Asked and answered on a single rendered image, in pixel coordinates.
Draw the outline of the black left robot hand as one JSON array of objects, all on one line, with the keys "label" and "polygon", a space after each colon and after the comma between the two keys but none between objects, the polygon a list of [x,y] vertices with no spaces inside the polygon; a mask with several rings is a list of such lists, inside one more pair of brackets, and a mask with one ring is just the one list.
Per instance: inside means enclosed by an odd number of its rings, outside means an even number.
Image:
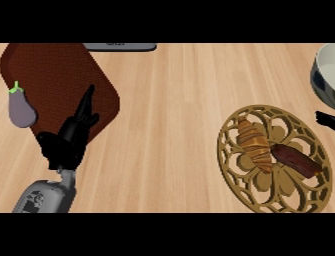
[{"label": "black left robot hand", "polygon": [[98,114],[91,113],[94,85],[89,85],[81,97],[75,113],[64,119],[56,134],[39,132],[35,136],[41,154],[48,161],[48,169],[75,170],[84,156],[89,128],[98,121]]}]

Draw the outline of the reddish brown sweet potato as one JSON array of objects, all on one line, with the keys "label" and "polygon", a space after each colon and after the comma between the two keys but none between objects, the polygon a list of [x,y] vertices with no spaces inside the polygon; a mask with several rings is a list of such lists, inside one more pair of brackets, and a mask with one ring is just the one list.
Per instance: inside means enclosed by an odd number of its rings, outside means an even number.
[{"label": "reddish brown sweet potato", "polygon": [[307,179],[321,172],[321,166],[295,148],[274,144],[270,147],[274,159],[290,167]]}]

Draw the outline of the gold openwork round placemat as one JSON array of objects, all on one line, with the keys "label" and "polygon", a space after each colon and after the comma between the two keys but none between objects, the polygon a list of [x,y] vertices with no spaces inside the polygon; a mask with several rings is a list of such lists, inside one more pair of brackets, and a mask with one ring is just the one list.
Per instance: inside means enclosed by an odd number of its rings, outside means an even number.
[{"label": "gold openwork round placemat", "polygon": [[[237,118],[245,117],[267,138],[268,146],[295,148],[321,166],[307,179],[271,155],[271,172],[262,173],[236,143]],[[332,192],[332,169],[320,140],[305,123],[283,109],[249,105],[234,110],[219,128],[216,162],[228,189],[255,212],[311,213],[323,210]]]}]

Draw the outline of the purple eggplant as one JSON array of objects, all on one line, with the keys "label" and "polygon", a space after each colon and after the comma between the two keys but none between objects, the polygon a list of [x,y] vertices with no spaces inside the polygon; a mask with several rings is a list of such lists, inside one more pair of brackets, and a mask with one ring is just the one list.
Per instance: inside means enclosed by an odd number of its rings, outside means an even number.
[{"label": "purple eggplant", "polygon": [[36,122],[36,111],[27,102],[19,81],[13,82],[8,89],[8,119],[19,128],[30,127]]}]

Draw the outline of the dark brown cutting board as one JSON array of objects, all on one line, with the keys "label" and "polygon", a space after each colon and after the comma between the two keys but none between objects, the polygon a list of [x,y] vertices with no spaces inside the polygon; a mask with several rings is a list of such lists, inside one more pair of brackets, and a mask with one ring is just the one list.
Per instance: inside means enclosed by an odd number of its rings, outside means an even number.
[{"label": "dark brown cutting board", "polygon": [[57,133],[88,86],[94,85],[91,113],[98,114],[98,121],[89,128],[92,140],[119,112],[119,96],[84,45],[8,43],[0,57],[0,74],[7,88],[19,82],[35,109],[33,134]]}]

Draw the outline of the golden brown croissant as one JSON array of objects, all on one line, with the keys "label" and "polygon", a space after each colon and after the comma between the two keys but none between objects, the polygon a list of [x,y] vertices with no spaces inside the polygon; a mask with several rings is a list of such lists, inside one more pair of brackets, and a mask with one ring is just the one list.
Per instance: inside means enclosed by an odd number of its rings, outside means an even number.
[{"label": "golden brown croissant", "polygon": [[245,117],[237,118],[236,143],[255,167],[268,174],[271,172],[271,154],[267,138]]}]

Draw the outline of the grey flat appliance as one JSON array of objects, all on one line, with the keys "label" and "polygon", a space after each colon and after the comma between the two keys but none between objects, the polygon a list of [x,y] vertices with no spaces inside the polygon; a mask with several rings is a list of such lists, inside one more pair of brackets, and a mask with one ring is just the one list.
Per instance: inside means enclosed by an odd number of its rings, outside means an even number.
[{"label": "grey flat appliance", "polygon": [[156,49],[154,43],[84,43],[92,52],[143,52]]}]

